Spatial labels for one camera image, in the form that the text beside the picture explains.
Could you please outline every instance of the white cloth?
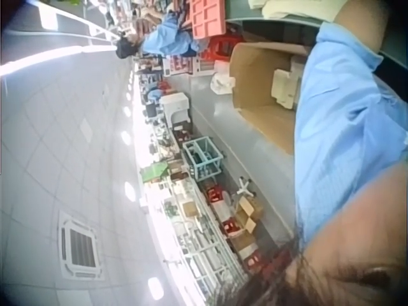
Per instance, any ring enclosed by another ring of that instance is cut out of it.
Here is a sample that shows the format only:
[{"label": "white cloth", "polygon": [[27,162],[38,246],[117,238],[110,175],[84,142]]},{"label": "white cloth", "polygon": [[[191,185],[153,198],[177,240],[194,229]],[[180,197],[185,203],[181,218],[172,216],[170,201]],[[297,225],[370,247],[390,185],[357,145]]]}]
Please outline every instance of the white cloth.
[{"label": "white cloth", "polygon": [[347,0],[268,0],[262,9],[262,15],[266,19],[297,15],[332,22],[346,2]]}]

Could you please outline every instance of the small cardboard box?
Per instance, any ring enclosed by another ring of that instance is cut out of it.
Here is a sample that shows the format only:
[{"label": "small cardboard box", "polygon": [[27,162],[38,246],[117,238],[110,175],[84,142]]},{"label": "small cardboard box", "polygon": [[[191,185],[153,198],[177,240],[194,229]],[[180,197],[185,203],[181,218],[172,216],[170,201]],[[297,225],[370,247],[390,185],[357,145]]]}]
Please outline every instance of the small cardboard box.
[{"label": "small cardboard box", "polygon": [[195,202],[187,202],[183,204],[184,215],[187,218],[198,217],[200,213],[198,212]]},{"label": "small cardboard box", "polygon": [[243,196],[238,202],[235,219],[240,223],[241,227],[252,234],[256,227],[256,222],[263,214],[263,207],[259,202],[251,197]]},{"label": "small cardboard box", "polygon": [[239,252],[251,244],[256,244],[256,239],[252,234],[245,231],[241,235],[231,238],[231,243],[235,250]]},{"label": "small cardboard box", "polygon": [[239,43],[233,50],[229,74],[235,78],[233,104],[241,116],[269,141],[294,153],[295,112],[271,97],[276,69],[290,71],[293,55],[310,50],[287,43]]}]

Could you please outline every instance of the black hair cap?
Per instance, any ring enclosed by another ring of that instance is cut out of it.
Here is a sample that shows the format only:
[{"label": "black hair cap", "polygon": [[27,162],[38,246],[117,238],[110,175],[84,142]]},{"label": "black hair cap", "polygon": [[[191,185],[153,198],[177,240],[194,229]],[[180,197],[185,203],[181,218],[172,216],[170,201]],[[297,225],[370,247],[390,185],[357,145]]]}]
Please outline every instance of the black hair cap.
[{"label": "black hair cap", "polygon": [[116,43],[116,55],[119,59],[125,59],[129,56],[135,55],[139,51],[139,45],[132,45],[125,37],[120,37]]}]

